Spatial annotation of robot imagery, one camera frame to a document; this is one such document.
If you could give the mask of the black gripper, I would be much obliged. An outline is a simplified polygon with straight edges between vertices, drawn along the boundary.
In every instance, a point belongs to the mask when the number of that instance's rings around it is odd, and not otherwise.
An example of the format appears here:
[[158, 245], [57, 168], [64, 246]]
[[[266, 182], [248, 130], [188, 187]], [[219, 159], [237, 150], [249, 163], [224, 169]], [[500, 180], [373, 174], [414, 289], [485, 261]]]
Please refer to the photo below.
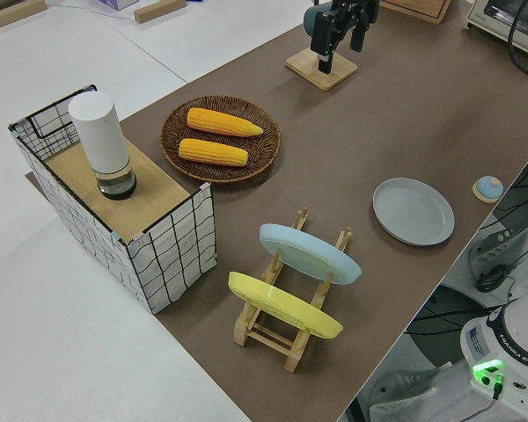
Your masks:
[[347, 31], [347, 23], [354, 22], [350, 49], [360, 53], [370, 23], [378, 19], [378, 0], [332, 1], [330, 12], [315, 16], [312, 52], [319, 58], [319, 71], [330, 73], [334, 52]]

